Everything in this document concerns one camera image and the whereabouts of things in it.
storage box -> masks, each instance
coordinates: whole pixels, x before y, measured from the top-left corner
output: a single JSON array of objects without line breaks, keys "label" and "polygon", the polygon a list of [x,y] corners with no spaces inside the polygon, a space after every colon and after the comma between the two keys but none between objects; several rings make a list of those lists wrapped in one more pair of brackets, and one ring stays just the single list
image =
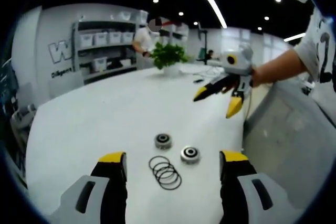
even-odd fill
[{"label": "storage box", "polygon": [[120,60],[120,63],[123,65],[123,67],[129,67],[131,66],[131,59]]},{"label": "storage box", "polygon": [[134,33],[131,33],[131,32],[128,32],[128,31],[122,33],[122,42],[123,43],[132,43],[133,35],[134,35]]},{"label": "storage box", "polygon": [[107,44],[107,32],[96,33],[94,35],[94,43],[96,46],[102,46]]},{"label": "storage box", "polygon": [[119,18],[121,20],[129,21],[131,19],[131,12],[120,12]]},{"label": "storage box", "polygon": [[167,45],[168,44],[168,42],[169,42],[169,37],[165,37],[165,36],[163,36],[162,37],[162,45]]},{"label": "storage box", "polygon": [[148,12],[140,10],[140,24],[147,24]]},{"label": "storage box", "polygon": [[109,43],[110,44],[119,44],[121,41],[121,32],[120,31],[111,31],[109,34]]},{"label": "storage box", "polygon": [[107,68],[107,57],[94,59],[92,62],[94,72],[103,72]]},{"label": "storage box", "polygon": [[181,26],[176,27],[176,32],[179,33],[179,34],[183,34],[185,36],[188,36],[189,27],[186,24],[182,24]]},{"label": "storage box", "polygon": [[93,34],[80,35],[80,47],[91,47],[93,45]]}]

person's hand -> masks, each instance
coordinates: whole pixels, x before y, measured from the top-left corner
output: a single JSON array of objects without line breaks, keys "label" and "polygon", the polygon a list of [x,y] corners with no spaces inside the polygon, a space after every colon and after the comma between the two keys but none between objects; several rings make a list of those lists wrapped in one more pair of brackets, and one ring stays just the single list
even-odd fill
[{"label": "person's hand", "polygon": [[142,56],[143,57],[149,57],[151,54],[149,53],[149,52],[144,52],[143,54],[142,54]]}]

wall lettering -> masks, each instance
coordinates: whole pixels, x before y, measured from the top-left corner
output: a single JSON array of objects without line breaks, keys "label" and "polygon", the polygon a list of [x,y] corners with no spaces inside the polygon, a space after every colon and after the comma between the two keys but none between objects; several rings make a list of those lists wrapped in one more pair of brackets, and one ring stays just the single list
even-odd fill
[{"label": "wall lettering", "polygon": [[57,71],[51,73],[51,77],[55,78],[56,76],[62,76],[63,74],[69,73],[69,72],[72,72],[72,68],[67,68],[67,69],[64,69],[64,70],[57,70]]},{"label": "wall lettering", "polygon": [[61,40],[57,43],[48,45],[51,60],[54,64],[60,63],[62,60],[71,59],[70,40]]}]

ball bearing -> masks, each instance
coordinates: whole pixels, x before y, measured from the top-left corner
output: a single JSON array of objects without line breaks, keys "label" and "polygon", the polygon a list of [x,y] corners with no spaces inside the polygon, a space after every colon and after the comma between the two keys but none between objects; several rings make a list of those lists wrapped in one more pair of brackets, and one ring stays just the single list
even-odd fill
[{"label": "ball bearing", "polygon": [[154,139],[156,148],[168,149],[172,147],[172,138],[168,134],[159,134]]},{"label": "ball bearing", "polygon": [[187,164],[195,164],[200,158],[199,150],[195,147],[186,146],[181,150],[181,160]]}]

white table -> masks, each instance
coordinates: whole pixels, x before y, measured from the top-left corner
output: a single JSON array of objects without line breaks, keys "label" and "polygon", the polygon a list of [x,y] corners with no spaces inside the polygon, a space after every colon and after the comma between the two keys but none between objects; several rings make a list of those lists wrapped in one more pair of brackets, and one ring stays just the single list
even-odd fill
[{"label": "white table", "polygon": [[[183,65],[184,72],[209,66]],[[219,150],[240,151],[243,112],[226,119],[229,94],[194,103],[199,77],[168,78],[147,69],[108,78],[53,99],[39,107],[26,154],[31,200],[51,214],[60,196],[82,175],[90,175],[98,159],[117,151],[127,153],[127,224],[219,223]],[[168,133],[168,151],[154,147],[154,137]],[[181,163],[181,149],[199,148],[197,165]],[[170,159],[182,185],[166,191],[157,184],[148,161],[155,155]]]}]

